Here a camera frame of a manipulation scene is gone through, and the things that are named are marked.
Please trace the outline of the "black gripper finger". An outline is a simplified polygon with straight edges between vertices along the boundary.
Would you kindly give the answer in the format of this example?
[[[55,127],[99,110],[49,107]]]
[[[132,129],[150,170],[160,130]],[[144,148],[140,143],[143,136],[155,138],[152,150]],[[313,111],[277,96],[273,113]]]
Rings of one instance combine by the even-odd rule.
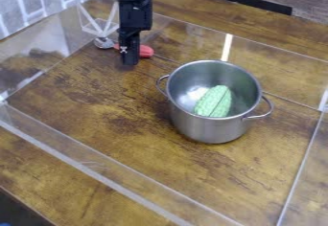
[[[124,65],[136,65],[139,59],[139,32],[119,32],[119,53]]]

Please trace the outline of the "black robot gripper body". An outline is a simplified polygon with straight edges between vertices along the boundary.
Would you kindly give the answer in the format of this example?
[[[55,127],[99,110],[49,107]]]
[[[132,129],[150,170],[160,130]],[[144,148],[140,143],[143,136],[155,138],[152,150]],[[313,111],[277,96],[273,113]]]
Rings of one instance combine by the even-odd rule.
[[[119,29],[122,32],[150,31],[152,0],[116,0],[119,2]]]

